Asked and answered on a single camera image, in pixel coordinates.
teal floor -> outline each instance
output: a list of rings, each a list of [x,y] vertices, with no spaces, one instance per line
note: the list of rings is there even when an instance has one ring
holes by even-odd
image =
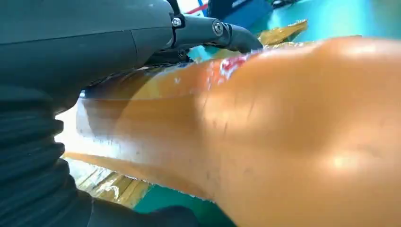
[[[401,39],[401,0],[301,0],[275,10],[251,28],[263,30],[308,19],[309,28],[295,42],[344,35]]]
[[[344,35],[401,39],[401,0],[301,0],[273,11],[249,30],[254,33],[308,19],[309,28],[294,42],[315,41]],[[208,55],[202,48],[195,55]],[[155,186],[135,210],[149,212],[170,205],[191,208],[203,227],[234,224],[213,203]]]

metal bolt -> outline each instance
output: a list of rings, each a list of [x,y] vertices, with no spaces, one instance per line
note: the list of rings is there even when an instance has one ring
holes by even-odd
[[[178,17],[173,18],[172,23],[173,23],[173,27],[179,27],[183,24],[181,19]]]
[[[184,55],[185,55],[185,51],[183,51],[183,50],[178,51],[178,56],[180,56],[180,58],[182,58]]]
[[[213,32],[217,36],[221,36],[224,32],[223,25],[220,22],[213,23]]]

black hose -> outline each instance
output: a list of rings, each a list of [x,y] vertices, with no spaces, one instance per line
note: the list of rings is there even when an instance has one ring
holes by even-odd
[[[1,102],[0,227],[197,227],[191,210],[139,214],[79,191],[50,103]]]

red wire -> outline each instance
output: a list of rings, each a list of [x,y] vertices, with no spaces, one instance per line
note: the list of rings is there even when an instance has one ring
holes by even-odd
[[[202,5],[202,6],[199,6],[199,7],[197,7],[197,8],[194,8],[194,9],[192,9],[192,10],[186,12],[186,14],[192,14],[192,13],[194,13],[194,12],[207,9],[208,6],[209,6],[209,5],[206,3],[206,4]]]

blue machine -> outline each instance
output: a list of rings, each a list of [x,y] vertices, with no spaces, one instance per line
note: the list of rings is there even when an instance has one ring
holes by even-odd
[[[211,6],[212,12],[205,15],[246,28],[273,11],[266,0],[210,0]]]

